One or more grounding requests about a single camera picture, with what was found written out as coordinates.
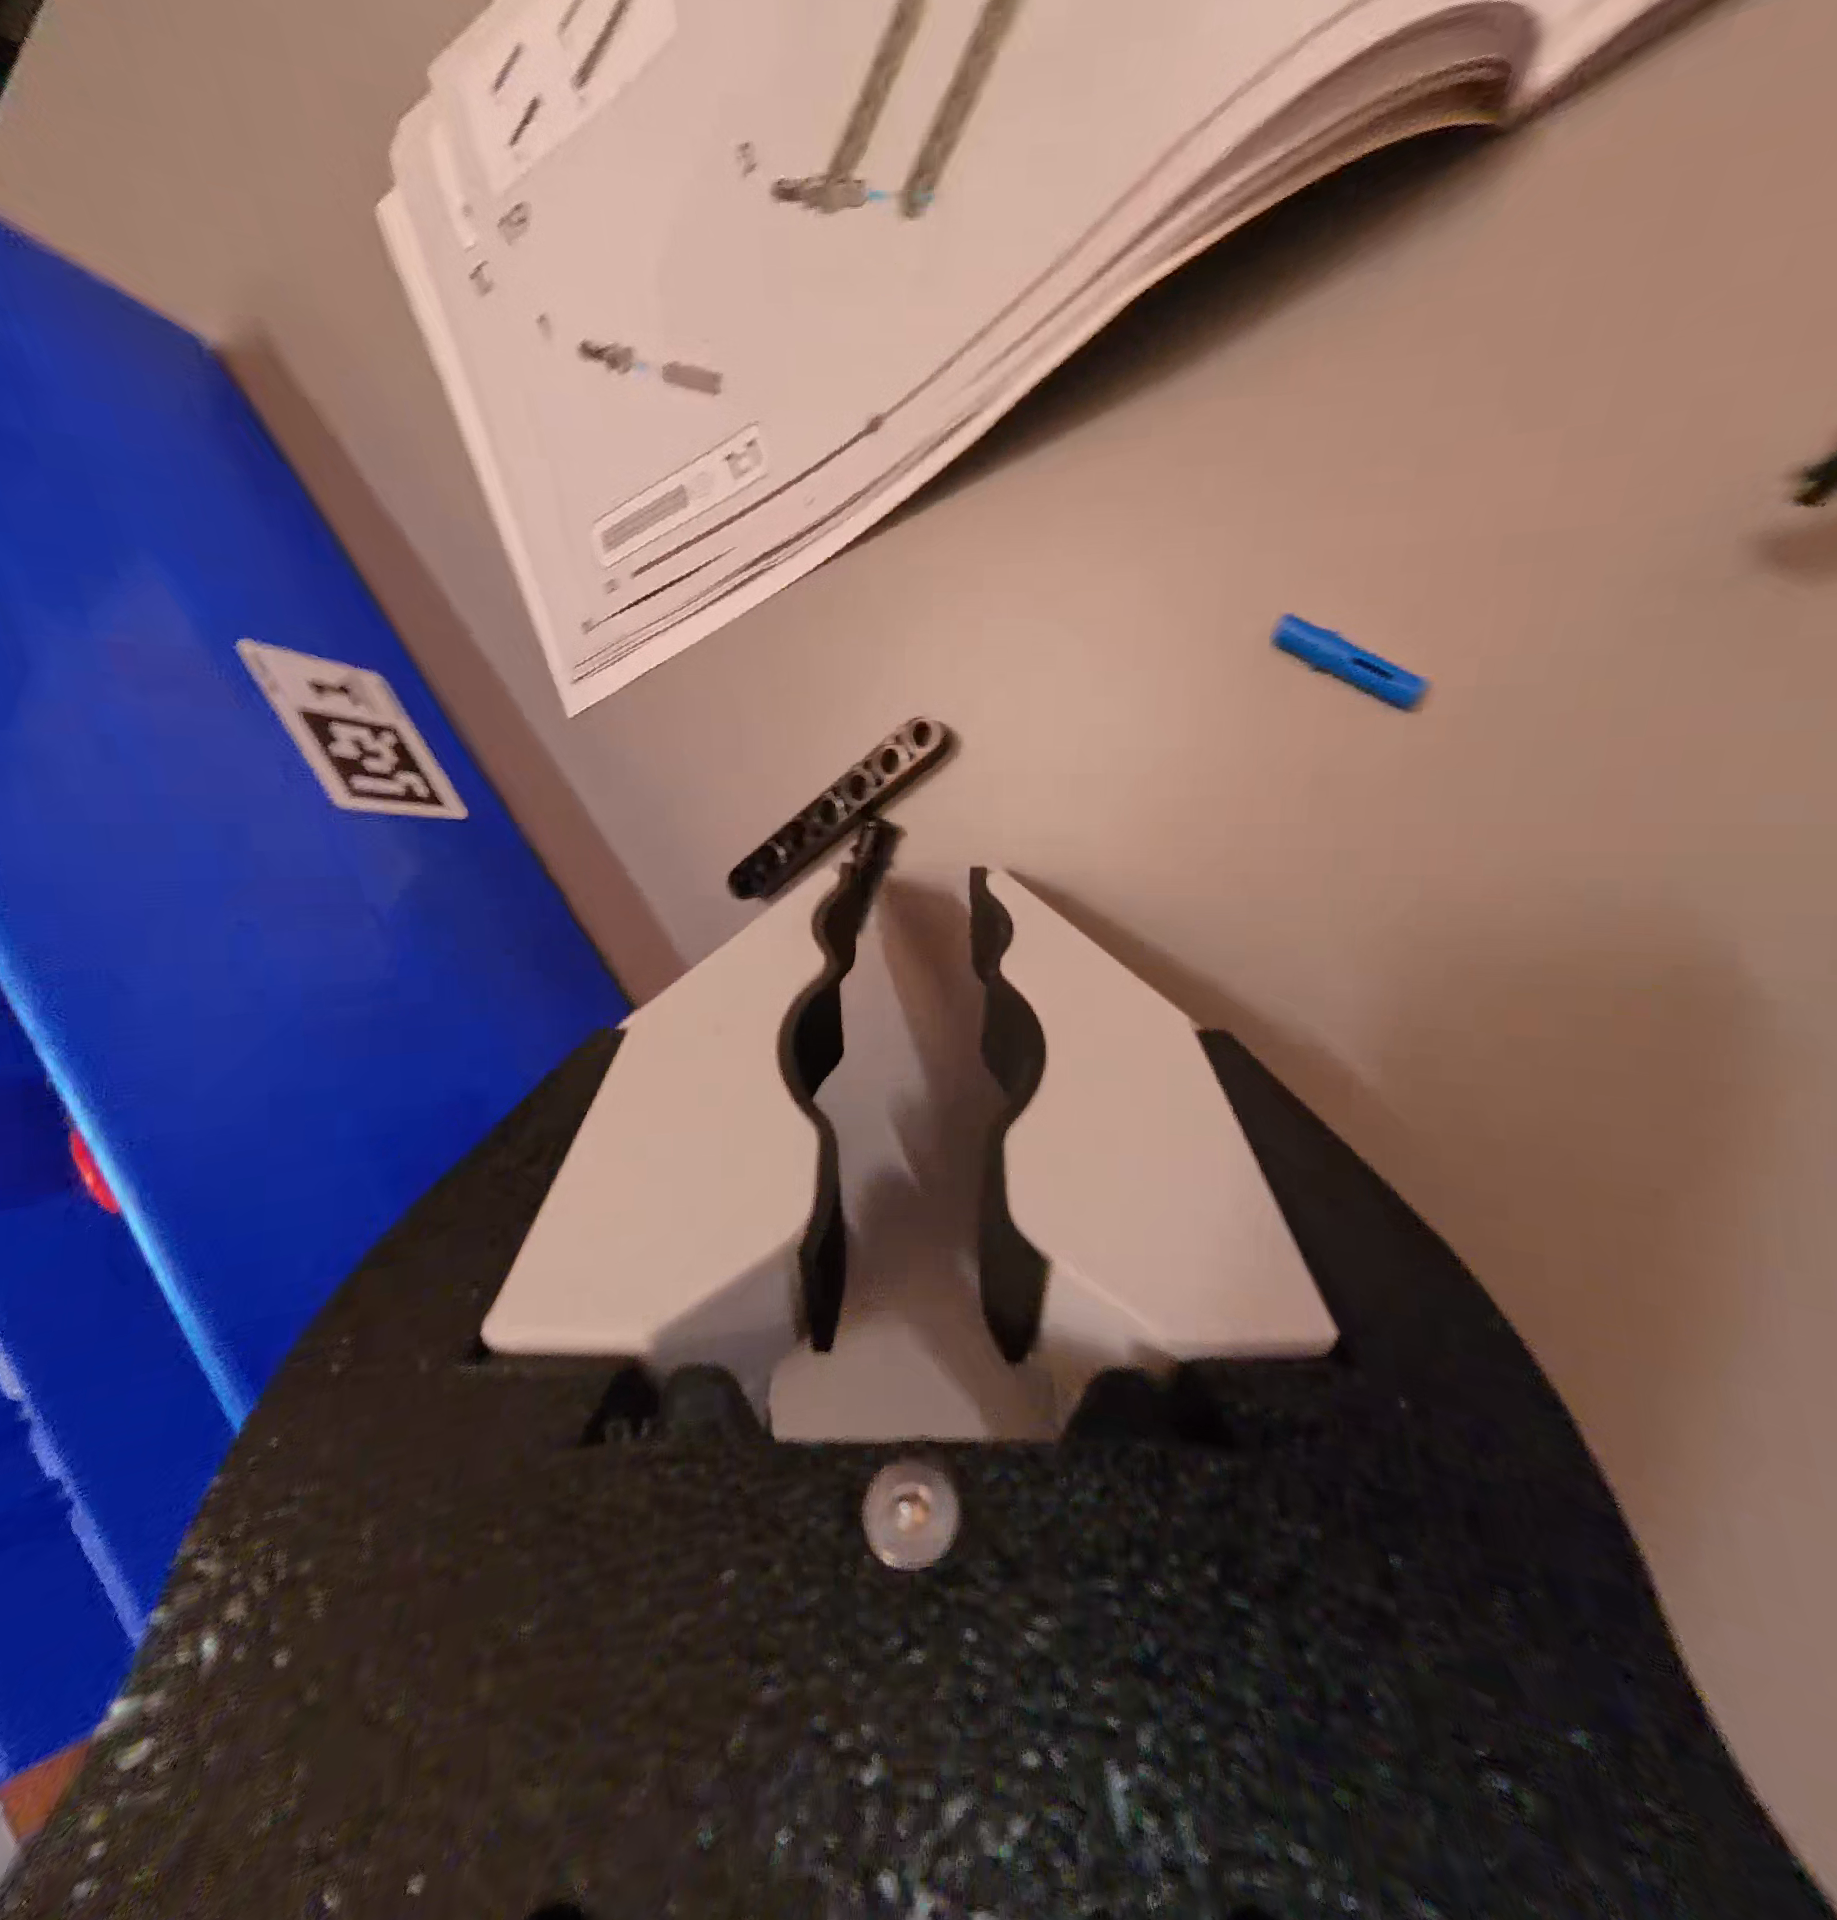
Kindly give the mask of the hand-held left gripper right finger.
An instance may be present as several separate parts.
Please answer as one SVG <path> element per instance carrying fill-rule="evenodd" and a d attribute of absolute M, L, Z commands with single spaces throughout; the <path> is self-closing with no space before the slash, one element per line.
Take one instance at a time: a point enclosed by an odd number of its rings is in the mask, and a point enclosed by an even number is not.
<path fill-rule="evenodd" d="M 1315 1363 L 1335 1316 L 1215 1076 L 1213 1030 L 1025 880 L 970 870 L 980 1313 L 1066 1423 L 1084 1388 L 1188 1363 Z"/>

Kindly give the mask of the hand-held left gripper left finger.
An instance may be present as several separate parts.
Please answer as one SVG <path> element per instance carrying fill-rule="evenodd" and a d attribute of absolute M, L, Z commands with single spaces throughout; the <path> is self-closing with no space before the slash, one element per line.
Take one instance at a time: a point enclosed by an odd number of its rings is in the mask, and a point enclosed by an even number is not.
<path fill-rule="evenodd" d="M 513 1363 L 774 1376 L 836 1339 L 845 979 L 880 864 L 799 883 L 618 1028 L 599 1087 L 476 1339 Z"/>

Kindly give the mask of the blue storage bin with tag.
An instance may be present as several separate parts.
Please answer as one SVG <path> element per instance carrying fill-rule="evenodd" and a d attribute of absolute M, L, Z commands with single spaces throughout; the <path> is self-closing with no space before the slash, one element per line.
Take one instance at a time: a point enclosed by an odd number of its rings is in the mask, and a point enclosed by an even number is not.
<path fill-rule="evenodd" d="M 225 362 L 0 224 L 0 1783 L 330 1289 L 623 1011 Z"/>

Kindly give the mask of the blue connector pin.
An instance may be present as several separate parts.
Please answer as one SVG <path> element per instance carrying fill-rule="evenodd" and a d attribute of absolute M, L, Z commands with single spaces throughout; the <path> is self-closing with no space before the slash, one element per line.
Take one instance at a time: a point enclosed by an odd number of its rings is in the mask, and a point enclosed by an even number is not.
<path fill-rule="evenodd" d="M 1281 655 L 1302 662 L 1304 670 L 1335 680 L 1335 681 L 1347 681 L 1347 689 L 1354 689 L 1354 693 L 1364 693 L 1391 711 L 1418 711 L 1432 693 L 1432 680 L 1423 680 L 1423 675 L 1411 675 L 1411 670 L 1404 670 L 1404 667 L 1396 667 L 1396 662 L 1385 662 L 1385 655 L 1378 655 L 1378 653 L 1348 641 L 1347 632 L 1323 629 L 1304 615 L 1277 615 L 1269 629 L 1269 641 Z"/>

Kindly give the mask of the black toy beam with holes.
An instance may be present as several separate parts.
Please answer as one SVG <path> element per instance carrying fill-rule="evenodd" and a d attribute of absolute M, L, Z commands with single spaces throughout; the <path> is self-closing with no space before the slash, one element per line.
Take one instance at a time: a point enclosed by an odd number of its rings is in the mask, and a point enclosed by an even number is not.
<path fill-rule="evenodd" d="M 744 853 L 730 870 L 737 900 L 770 900 L 814 862 L 866 824 L 885 802 L 945 769 L 958 748 L 958 732 L 929 713 L 900 725 L 839 778 L 830 778 L 807 802 L 799 802 L 774 834 Z"/>

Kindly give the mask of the open instruction booklet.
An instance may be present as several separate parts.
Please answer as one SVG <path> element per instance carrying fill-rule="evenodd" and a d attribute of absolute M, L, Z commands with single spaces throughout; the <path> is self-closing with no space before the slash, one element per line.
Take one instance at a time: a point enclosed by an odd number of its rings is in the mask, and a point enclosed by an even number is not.
<path fill-rule="evenodd" d="M 489 2 L 378 235 L 579 713 L 836 556 L 1147 285 L 1682 2 Z"/>

